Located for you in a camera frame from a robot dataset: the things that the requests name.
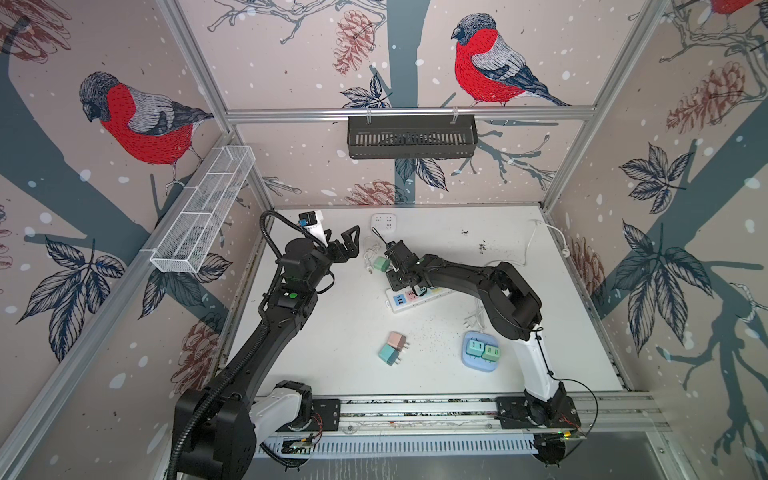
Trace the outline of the white long power strip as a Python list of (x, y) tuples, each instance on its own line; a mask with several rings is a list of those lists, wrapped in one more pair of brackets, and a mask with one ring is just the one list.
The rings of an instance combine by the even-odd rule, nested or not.
[(398, 314), (408, 309), (424, 305), (427, 302), (443, 298), (452, 293), (453, 290), (450, 289), (427, 288), (418, 295), (411, 287), (406, 287), (397, 291), (388, 288), (385, 291), (385, 296), (386, 304), (390, 307), (391, 311)]

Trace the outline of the teal plug adapter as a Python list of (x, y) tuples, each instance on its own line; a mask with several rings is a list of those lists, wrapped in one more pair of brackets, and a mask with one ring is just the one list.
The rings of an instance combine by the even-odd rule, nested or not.
[(485, 343), (477, 339), (469, 339), (466, 345), (466, 354), (472, 357), (481, 357)]

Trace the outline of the blue rounded power strip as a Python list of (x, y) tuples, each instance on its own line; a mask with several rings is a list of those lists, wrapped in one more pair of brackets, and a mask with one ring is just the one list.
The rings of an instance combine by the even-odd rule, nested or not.
[(490, 373), (498, 368), (501, 348), (495, 337), (479, 331), (464, 334), (461, 361), (470, 369)]

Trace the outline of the light green plug adapter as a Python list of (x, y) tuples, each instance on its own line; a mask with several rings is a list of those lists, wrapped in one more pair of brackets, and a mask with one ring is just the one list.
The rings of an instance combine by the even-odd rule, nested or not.
[(482, 359), (496, 363), (500, 359), (500, 349), (498, 346), (486, 344), (481, 356)]

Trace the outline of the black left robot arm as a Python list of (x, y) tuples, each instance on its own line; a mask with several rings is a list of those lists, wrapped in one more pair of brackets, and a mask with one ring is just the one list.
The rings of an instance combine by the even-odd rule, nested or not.
[(318, 211), (293, 222), (268, 210), (259, 228), (276, 257), (276, 270), (258, 306), (260, 322), (234, 358), (202, 389), (187, 390), (174, 409), (172, 449), (165, 476), (241, 479), (254, 454), (279, 429), (304, 428), (313, 420), (309, 385), (284, 380), (264, 398), (257, 393), (288, 343), (298, 335), (323, 294), (332, 266), (358, 256), (360, 228), (338, 240), (321, 225)]

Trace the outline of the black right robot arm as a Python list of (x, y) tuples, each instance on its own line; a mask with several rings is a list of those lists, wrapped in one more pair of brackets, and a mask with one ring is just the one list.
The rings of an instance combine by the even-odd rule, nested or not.
[(581, 427), (564, 381), (555, 377), (546, 360), (539, 333), (542, 302), (512, 264), (472, 266), (433, 254), (419, 257), (402, 241), (388, 242), (385, 256), (392, 264), (387, 277), (393, 290), (409, 288), (421, 296), (441, 288), (470, 295), (480, 301), (495, 332), (513, 343), (524, 379), (525, 412), (516, 408), (508, 419), (527, 419), (547, 428)]

